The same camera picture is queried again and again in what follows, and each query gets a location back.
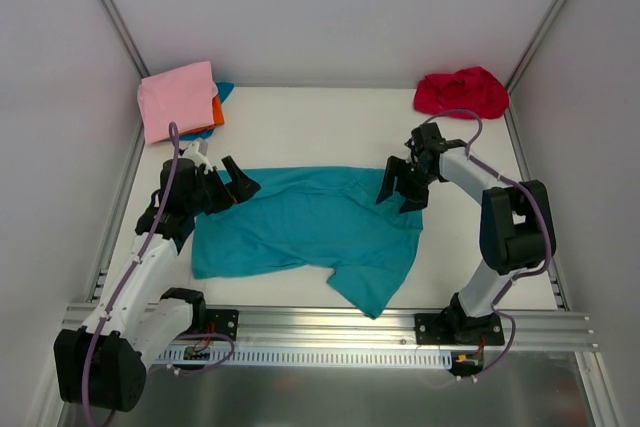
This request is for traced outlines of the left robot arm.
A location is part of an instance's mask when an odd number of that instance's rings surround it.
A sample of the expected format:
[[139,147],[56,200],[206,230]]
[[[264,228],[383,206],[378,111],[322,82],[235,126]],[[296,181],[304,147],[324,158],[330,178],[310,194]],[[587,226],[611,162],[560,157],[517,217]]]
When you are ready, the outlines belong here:
[[54,342],[63,401],[129,412],[138,403],[158,355],[181,334],[207,329],[200,291],[170,288],[151,314],[151,295],[177,260],[199,215],[224,212],[256,195],[261,186],[230,156],[218,172],[205,156],[181,151],[164,162],[160,186],[135,225],[130,253],[99,304],[75,330]]

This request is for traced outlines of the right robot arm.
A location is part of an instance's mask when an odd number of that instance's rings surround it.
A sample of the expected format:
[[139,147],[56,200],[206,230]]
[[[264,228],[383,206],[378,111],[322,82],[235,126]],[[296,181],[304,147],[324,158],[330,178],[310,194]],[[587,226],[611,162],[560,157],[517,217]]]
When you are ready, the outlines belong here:
[[481,160],[471,145],[447,140],[433,121],[411,132],[409,156],[391,156],[378,194],[384,202],[400,194],[401,212],[428,205],[432,183],[451,182],[481,209],[479,247],[482,260],[471,280],[434,316],[415,317],[421,345],[503,344],[496,310],[506,293],[522,278],[546,272],[556,251],[556,238],[545,185],[537,180],[515,181]]

